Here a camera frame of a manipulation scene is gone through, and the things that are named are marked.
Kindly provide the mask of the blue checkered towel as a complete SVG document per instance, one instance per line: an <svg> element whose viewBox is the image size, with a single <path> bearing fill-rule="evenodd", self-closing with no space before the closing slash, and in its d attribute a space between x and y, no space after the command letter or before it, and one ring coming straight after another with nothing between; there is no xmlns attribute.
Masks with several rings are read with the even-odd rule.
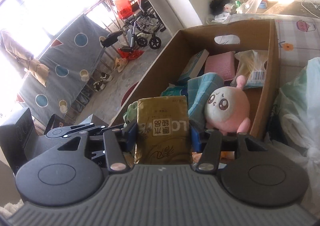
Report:
<svg viewBox="0 0 320 226"><path fill-rule="evenodd" d="M211 93L224 85L217 73L209 72L188 80L188 116L200 128L205 127L204 106Z"/></svg>

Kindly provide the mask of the grey dotted hanging cloth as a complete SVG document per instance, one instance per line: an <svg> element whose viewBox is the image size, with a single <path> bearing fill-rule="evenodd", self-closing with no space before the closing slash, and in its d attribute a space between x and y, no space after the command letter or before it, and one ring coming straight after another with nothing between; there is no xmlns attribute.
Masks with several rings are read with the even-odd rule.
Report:
<svg viewBox="0 0 320 226"><path fill-rule="evenodd" d="M100 63L104 53L100 38L108 34L80 15L40 56L40 62L49 68L46 84L26 75L18 94L21 105L42 124L53 114L64 117Z"/></svg>

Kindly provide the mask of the gold tissue pack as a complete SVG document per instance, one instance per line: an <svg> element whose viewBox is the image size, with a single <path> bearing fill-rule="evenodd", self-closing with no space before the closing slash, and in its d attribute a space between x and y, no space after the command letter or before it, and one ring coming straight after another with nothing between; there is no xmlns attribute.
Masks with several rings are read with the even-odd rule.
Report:
<svg viewBox="0 0 320 226"><path fill-rule="evenodd" d="M143 98L137 105L136 164L191 164L187 98Z"/></svg>

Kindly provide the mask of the wheelchair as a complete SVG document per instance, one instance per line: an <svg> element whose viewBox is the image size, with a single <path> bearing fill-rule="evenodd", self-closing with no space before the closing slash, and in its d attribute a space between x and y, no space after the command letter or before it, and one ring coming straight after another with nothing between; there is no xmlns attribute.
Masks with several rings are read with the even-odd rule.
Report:
<svg viewBox="0 0 320 226"><path fill-rule="evenodd" d="M139 10L125 19L123 29L130 41L130 47L138 45L141 48L149 46L153 50L161 47L162 41L157 32L163 32L166 27L148 0L137 0Z"/></svg>

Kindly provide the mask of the blue tissue box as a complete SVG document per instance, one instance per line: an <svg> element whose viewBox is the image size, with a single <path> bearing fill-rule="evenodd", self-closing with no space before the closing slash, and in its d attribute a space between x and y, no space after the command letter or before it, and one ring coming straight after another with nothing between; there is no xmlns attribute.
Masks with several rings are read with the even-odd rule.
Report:
<svg viewBox="0 0 320 226"><path fill-rule="evenodd" d="M208 56L209 52L206 49L193 55L178 78L177 84L185 84L188 80L197 77Z"/></svg>

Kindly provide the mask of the white plastic shopping bag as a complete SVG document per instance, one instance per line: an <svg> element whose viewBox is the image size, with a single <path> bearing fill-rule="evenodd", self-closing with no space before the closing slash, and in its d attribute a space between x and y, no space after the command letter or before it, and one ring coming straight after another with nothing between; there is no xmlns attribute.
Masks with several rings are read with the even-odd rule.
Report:
<svg viewBox="0 0 320 226"><path fill-rule="evenodd" d="M299 75L284 84L276 100L281 128L287 144L273 147L299 164L310 183L302 205L319 214L319 58L308 61Z"/></svg>

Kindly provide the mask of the clear plastic packet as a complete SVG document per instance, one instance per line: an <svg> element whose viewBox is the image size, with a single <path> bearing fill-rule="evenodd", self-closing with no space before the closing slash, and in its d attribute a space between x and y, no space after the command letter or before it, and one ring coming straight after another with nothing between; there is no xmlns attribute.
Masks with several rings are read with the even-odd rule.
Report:
<svg viewBox="0 0 320 226"><path fill-rule="evenodd" d="M231 86L236 87L236 79L243 75L246 79L244 89L262 88L266 78L267 50L247 50L235 54L239 61L236 75Z"/></svg>

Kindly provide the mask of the plaid cartoon bed sheet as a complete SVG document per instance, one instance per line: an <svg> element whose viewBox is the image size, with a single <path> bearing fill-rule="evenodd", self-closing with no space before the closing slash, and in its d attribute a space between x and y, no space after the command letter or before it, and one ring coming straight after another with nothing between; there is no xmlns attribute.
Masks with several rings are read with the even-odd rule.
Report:
<svg viewBox="0 0 320 226"><path fill-rule="evenodd" d="M278 15L279 84L293 80L310 59L319 57L319 19Z"/></svg>

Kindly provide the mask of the cardboard box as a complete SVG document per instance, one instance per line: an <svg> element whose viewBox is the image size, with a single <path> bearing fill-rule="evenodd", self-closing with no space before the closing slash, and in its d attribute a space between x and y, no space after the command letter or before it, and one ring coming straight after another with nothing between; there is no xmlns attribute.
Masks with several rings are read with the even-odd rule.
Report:
<svg viewBox="0 0 320 226"><path fill-rule="evenodd" d="M215 72L225 83L236 80L239 70L252 88L245 91L250 105L249 133L257 139L265 135L279 80L279 50L273 19L237 21L229 24L198 26L178 31L153 61L136 87L122 102L112 125L123 122L129 104L141 98L156 97L169 84L175 84L191 58L203 52L199 67Z"/></svg>

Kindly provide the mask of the pink plush toy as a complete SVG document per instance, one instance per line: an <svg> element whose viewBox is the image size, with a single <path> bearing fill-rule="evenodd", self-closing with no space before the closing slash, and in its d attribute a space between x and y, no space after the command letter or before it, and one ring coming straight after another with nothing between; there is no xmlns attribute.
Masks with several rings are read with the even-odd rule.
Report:
<svg viewBox="0 0 320 226"><path fill-rule="evenodd" d="M240 75L236 86L223 86L214 90L204 106L207 129L217 129L223 135L247 133L251 125L250 103L244 93L247 79Z"/></svg>

